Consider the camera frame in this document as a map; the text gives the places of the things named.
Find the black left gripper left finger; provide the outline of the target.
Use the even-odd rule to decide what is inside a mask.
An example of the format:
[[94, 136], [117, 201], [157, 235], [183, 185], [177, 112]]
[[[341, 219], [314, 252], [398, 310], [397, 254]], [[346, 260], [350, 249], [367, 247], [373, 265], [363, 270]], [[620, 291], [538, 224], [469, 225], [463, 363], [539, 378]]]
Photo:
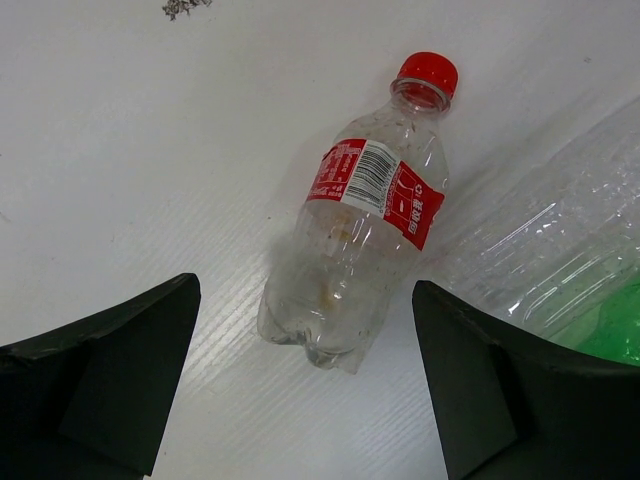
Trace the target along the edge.
[[1, 348], [4, 479], [153, 472], [201, 300], [193, 273]]

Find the clear bottle unlabelled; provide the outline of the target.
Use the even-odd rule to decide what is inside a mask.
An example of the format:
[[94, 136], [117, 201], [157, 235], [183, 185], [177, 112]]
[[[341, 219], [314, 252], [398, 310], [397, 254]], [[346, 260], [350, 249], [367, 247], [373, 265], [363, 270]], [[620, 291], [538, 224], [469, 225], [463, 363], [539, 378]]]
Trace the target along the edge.
[[526, 173], [428, 257], [434, 283], [548, 340], [639, 274], [639, 103]]

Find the small clear bottle red label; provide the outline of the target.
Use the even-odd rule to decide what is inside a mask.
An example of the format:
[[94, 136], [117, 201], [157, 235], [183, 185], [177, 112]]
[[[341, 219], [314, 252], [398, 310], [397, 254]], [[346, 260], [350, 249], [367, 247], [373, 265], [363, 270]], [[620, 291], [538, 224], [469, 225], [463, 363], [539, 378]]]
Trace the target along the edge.
[[321, 369], [358, 370], [445, 200], [438, 124], [457, 83], [449, 59], [414, 53], [388, 102], [337, 135], [266, 281], [264, 340], [302, 347]]

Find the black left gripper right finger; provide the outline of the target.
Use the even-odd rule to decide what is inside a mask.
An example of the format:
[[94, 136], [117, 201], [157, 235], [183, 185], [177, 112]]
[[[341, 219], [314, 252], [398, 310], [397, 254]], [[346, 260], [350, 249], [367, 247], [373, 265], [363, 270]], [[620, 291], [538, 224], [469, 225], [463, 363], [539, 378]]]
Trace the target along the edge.
[[452, 479], [635, 479], [639, 370], [556, 345], [429, 281], [412, 308]]

